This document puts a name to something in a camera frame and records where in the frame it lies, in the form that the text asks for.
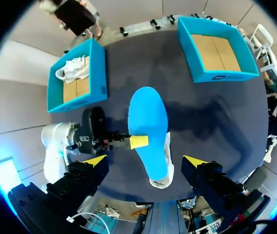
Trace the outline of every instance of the cable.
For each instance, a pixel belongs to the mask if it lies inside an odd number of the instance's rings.
[[[103,224],[105,225],[105,228],[106,228],[106,230],[107,230],[107,234],[110,234],[110,231],[109,231],[109,228],[108,228],[107,224],[106,224],[105,221],[104,221],[101,217],[99,217],[97,214],[90,213],[90,212],[82,212],[82,213],[79,213],[79,214],[75,214],[75,215],[72,216],[71,218],[75,218],[75,217],[77,217],[77,216],[79,216],[79,215],[93,215],[93,216],[99,218],[99,219],[103,222]]]

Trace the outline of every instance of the shoe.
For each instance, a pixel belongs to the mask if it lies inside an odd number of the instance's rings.
[[[149,179],[150,184],[158,189],[165,189],[169,187],[169,185],[173,181],[174,165],[172,164],[172,160],[171,160],[170,141],[171,141],[171,134],[170,132],[168,132],[166,135],[166,140],[164,142],[164,153],[166,157],[166,163],[168,166],[167,176],[162,180]]]
[[[74,58],[71,61],[66,61],[65,66],[55,72],[55,76],[65,81],[67,84],[80,78],[84,79],[89,76],[89,61],[90,57]]]

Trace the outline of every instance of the dark blue table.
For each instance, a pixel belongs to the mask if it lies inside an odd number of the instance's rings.
[[[145,202],[190,197],[192,189],[180,172],[183,155],[217,161],[232,180],[262,164],[268,109],[261,77],[193,84],[176,31],[127,38],[106,49],[109,98],[97,105],[106,113],[108,129],[127,133],[133,93],[143,86],[154,87],[167,109],[175,174],[168,188],[154,188],[137,153],[115,148],[108,153],[110,172],[99,193]],[[84,109],[52,114],[53,122],[81,122]],[[80,155],[74,159],[88,158]]]

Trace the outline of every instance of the white wall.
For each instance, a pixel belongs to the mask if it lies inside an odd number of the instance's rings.
[[[46,183],[40,136],[43,126],[50,123],[46,86],[0,80],[0,161],[12,157],[25,185]]]
[[[0,50],[0,79],[47,85],[50,67],[59,57],[16,41]]]
[[[0,161],[12,157],[22,182],[39,188],[47,183],[41,131],[51,123],[46,106],[48,73],[58,59],[10,40],[0,50]]]

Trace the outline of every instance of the cardboard box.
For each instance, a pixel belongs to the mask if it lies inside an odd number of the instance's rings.
[[[216,45],[218,54],[220,55],[224,66],[224,70],[240,72],[240,66],[229,41],[218,37],[211,37],[211,39]]]
[[[192,34],[204,68],[207,71],[235,71],[240,67],[227,39]]]
[[[224,71],[224,66],[211,36],[195,35],[192,38],[199,51],[204,69],[207,71]]]
[[[76,85],[77,85],[77,90],[76,90],[77,97],[88,94],[90,92],[89,77],[84,79],[77,79]]]
[[[69,84],[63,83],[63,102],[69,102],[77,97],[76,95],[76,81]]]

